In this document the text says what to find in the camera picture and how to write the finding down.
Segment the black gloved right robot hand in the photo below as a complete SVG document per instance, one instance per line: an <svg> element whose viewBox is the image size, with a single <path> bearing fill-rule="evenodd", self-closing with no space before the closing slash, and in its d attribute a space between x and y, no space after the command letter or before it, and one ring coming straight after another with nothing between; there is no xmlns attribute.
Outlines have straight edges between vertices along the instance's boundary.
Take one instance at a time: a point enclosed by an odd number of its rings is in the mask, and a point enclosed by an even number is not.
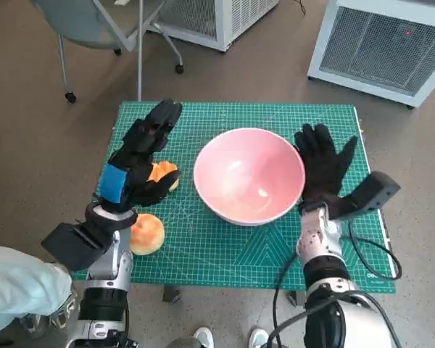
<svg viewBox="0 0 435 348"><path fill-rule="evenodd" d="M301 131L294 134L294 140L305 171L302 201L337 200L355 155L357 137L352 136L338 152L329 129L320 123L314 126L304 124Z"/></svg>

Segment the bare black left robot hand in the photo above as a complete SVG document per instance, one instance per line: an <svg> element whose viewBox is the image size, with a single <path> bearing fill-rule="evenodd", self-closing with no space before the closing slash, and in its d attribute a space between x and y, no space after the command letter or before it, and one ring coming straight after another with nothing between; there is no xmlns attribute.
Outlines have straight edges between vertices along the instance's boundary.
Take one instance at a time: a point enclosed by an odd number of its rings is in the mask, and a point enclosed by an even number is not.
<svg viewBox="0 0 435 348"><path fill-rule="evenodd" d="M180 171L153 178L153 155L166 146L182 109L181 103L164 99L128 129L123 145L111 155L101 176L98 201L104 210L123 213L138 205L158 204L168 195Z"/></svg>

